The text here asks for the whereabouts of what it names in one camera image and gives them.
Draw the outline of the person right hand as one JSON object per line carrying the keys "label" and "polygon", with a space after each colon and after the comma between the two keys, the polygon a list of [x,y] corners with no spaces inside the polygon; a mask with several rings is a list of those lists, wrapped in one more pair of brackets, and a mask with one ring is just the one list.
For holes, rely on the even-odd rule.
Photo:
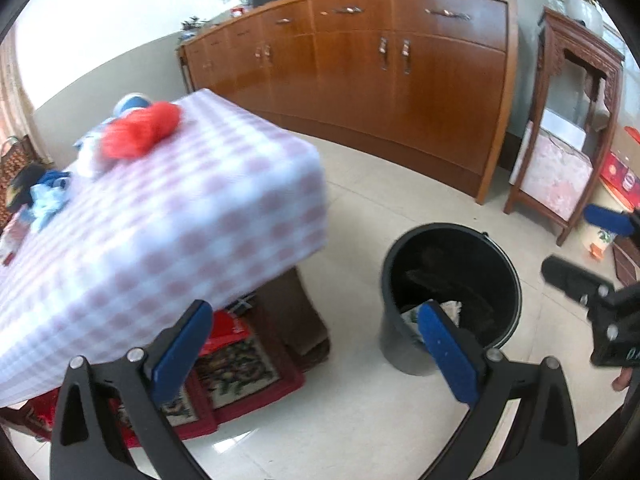
{"label": "person right hand", "polygon": [[634,370],[631,367],[624,367],[620,374],[612,381],[612,389],[620,392],[629,387]]}

